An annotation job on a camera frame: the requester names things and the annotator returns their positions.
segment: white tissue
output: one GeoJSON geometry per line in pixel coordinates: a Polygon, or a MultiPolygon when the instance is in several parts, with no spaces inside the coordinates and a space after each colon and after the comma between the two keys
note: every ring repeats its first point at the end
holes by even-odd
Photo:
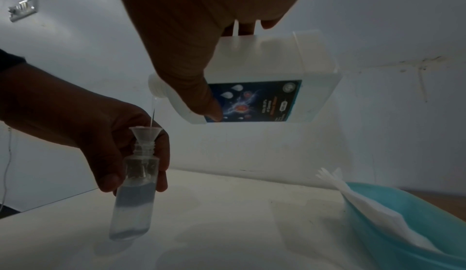
{"type": "Polygon", "coordinates": [[[340,168],[335,170],[333,173],[334,175],[331,175],[324,168],[318,172],[318,178],[332,184],[340,190],[341,194],[343,194],[352,205],[354,205],[364,216],[379,228],[398,236],[412,245],[429,251],[441,253],[441,251],[438,250],[427,238],[410,229],[400,213],[397,213],[394,210],[351,190],[343,180],[340,180],[338,176],[336,176],[342,174],[340,168]]]}

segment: hand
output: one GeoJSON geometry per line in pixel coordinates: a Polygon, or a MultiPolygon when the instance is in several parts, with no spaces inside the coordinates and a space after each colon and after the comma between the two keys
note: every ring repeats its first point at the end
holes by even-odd
{"type": "Polygon", "coordinates": [[[222,34],[253,34],[256,20],[273,27],[296,0],[123,0],[158,75],[195,113],[223,115],[203,71],[222,34]]]}
{"type": "MultiPolygon", "coordinates": [[[[133,153],[135,143],[128,128],[150,126],[151,121],[135,105],[92,93],[28,64],[0,73],[0,119],[43,140],[80,148],[104,192],[124,181],[123,158],[133,153]]],[[[165,131],[157,137],[155,156],[160,158],[157,191],[162,192],[168,187],[165,171],[170,161],[165,131]]]]}

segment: poured liquid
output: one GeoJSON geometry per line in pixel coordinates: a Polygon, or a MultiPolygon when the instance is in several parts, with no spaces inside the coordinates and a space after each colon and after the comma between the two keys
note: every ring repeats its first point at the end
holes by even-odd
{"type": "Polygon", "coordinates": [[[150,228],[156,183],[144,178],[126,179],[116,192],[109,238],[124,241],[144,235],[150,228]]]}

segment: wall-mounted metal fixture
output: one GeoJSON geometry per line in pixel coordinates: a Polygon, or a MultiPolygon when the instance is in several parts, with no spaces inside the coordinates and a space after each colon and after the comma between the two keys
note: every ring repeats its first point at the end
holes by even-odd
{"type": "Polygon", "coordinates": [[[23,0],[19,2],[18,5],[9,7],[8,12],[10,12],[11,22],[18,21],[31,14],[37,13],[39,8],[38,4],[39,0],[23,0]]]}

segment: blue plastic tub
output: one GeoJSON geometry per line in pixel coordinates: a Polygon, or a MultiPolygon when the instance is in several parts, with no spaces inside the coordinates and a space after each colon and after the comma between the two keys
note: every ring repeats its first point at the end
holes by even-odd
{"type": "Polygon", "coordinates": [[[353,191],[403,215],[444,254],[407,244],[372,224],[345,199],[349,221],[383,270],[466,270],[466,222],[402,190],[348,183],[353,191]]]}

